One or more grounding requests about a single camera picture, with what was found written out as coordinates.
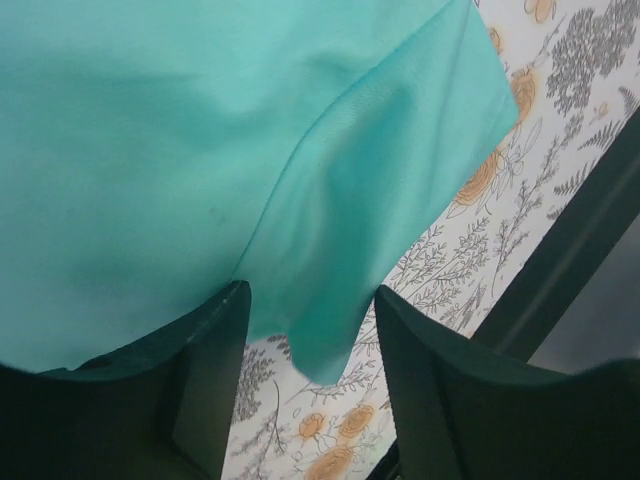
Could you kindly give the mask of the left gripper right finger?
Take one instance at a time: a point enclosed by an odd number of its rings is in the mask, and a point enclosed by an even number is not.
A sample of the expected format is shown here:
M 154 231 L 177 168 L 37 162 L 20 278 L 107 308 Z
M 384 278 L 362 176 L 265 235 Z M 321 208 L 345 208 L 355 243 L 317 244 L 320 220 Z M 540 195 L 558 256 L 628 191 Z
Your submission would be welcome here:
M 405 479 L 635 479 L 639 363 L 563 374 L 498 354 L 387 287 L 377 333 Z

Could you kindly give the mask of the teal green t shirt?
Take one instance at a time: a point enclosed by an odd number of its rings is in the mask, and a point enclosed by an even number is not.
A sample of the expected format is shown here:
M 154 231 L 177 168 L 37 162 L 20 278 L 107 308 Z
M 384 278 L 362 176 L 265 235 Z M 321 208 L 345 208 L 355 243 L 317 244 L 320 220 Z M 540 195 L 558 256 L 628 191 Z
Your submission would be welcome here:
M 74 368 L 234 280 L 335 383 L 518 117 L 471 1 L 5 1 L 1 360 Z

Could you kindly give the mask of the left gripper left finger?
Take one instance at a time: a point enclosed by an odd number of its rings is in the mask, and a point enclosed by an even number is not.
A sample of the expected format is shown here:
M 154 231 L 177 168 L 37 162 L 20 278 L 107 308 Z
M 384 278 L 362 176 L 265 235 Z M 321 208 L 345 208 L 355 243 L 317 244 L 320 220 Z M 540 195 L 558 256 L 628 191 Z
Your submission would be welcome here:
M 243 361 L 251 289 L 75 370 L 1 370 L 5 479 L 217 479 Z

